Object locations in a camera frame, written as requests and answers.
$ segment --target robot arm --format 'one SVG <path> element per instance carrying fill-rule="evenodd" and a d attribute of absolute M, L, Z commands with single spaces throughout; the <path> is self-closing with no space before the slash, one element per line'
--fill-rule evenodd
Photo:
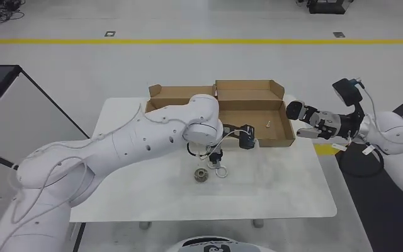
<path fill-rule="evenodd" d="M 319 111 L 306 106 L 303 101 L 293 101 L 287 106 L 287 117 L 312 126 L 309 129 L 299 129 L 299 137 L 342 137 L 359 144 L 373 145 L 382 153 L 386 172 L 403 190 L 403 118 L 394 112 L 380 112 L 376 113 L 375 119 L 375 109 L 374 115 L 365 115 L 360 106 L 363 98 L 356 87 L 357 84 L 365 91 L 360 80 L 342 79 L 333 84 L 346 106 L 354 105 L 355 110 L 349 115 Z"/>
<path fill-rule="evenodd" d="M 95 139 L 36 150 L 17 170 L 23 189 L 0 221 L 0 251 L 62 251 L 71 208 L 109 174 L 184 148 L 187 142 L 217 145 L 223 131 L 218 101 L 198 94 L 187 105 L 136 113 L 124 126 Z"/>

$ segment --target black frame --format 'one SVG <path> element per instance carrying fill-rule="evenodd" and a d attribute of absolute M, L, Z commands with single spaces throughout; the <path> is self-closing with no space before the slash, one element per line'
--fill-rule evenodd
<path fill-rule="evenodd" d="M 67 119 L 69 119 L 69 121 L 71 123 L 73 123 L 74 126 L 77 127 L 77 129 L 85 136 L 87 137 L 87 139 L 89 139 L 89 135 L 87 135 L 87 133 L 85 133 L 85 131 L 83 131 L 82 128 L 80 128 L 80 126 L 78 126 L 78 124 L 73 121 L 73 119 L 66 114 L 66 112 L 53 100 L 51 99 L 51 97 L 22 69 L 21 66 L 19 65 L 0 65 L 0 67 L 14 67 L 14 69 L 6 75 L 6 77 L 0 81 L 0 97 L 2 97 L 2 95 L 7 91 L 7 89 L 12 85 L 12 83 L 14 82 L 14 80 L 20 75 L 23 74 L 27 79 L 29 79 L 31 81 L 31 83 L 46 97 L 48 98 L 48 100 L 54 105 L 56 106 L 56 108 L 58 108 L 60 110 L 60 112 L 62 112 L 62 114 L 67 117 Z M 0 164 L 3 164 L 7 167 L 13 167 L 13 163 L 0 157 Z M 73 252 L 78 252 L 79 247 L 80 247 L 80 243 L 81 243 L 81 239 L 82 239 L 82 235 L 84 234 L 84 230 L 86 227 L 86 223 L 83 222 L 80 225 L 80 230 L 78 232 L 77 238 L 76 238 L 76 242 L 74 244 L 74 249 Z"/>

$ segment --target label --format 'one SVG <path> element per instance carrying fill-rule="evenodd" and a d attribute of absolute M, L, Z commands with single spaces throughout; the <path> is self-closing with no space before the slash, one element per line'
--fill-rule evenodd
<path fill-rule="evenodd" d="M 370 145 L 368 146 L 365 150 L 363 150 L 364 155 L 368 155 L 369 153 L 371 153 L 373 150 L 375 149 L 374 146 Z"/>
<path fill-rule="evenodd" d="M 332 144 L 332 147 L 340 151 L 347 151 L 347 147 L 341 146 L 340 144 Z"/>

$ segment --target cardboard box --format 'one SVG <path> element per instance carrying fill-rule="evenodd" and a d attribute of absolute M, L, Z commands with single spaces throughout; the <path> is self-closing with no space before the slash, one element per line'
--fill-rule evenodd
<path fill-rule="evenodd" d="M 222 123 L 252 125 L 261 147 L 288 147 L 294 142 L 283 86 L 273 80 L 216 81 L 215 88 Z"/>
<path fill-rule="evenodd" d="M 206 94 L 215 96 L 213 86 L 161 86 L 156 84 L 149 87 L 150 100 L 145 108 L 146 112 L 163 108 L 168 105 L 186 105 L 193 95 Z"/>
<path fill-rule="evenodd" d="M 193 95 L 215 96 L 224 124 L 252 125 L 261 147 L 287 147 L 295 140 L 283 102 L 284 88 L 272 80 L 216 81 L 213 86 L 149 87 L 146 112 L 168 105 L 185 105 Z"/>

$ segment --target table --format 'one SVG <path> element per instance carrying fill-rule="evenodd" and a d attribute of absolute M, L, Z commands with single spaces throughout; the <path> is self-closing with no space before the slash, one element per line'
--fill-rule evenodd
<path fill-rule="evenodd" d="M 94 135 L 128 121 L 148 98 L 110 98 Z M 304 127 L 292 122 L 294 130 Z M 332 217 L 336 205 L 310 139 L 297 138 L 290 147 L 260 148 L 261 165 L 252 152 L 226 149 L 225 179 L 210 173 L 206 184 L 192 178 L 198 159 L 185 149 L 131 164 L 109 175 L 82 204 L 71 222 L 187 221 Z"/>

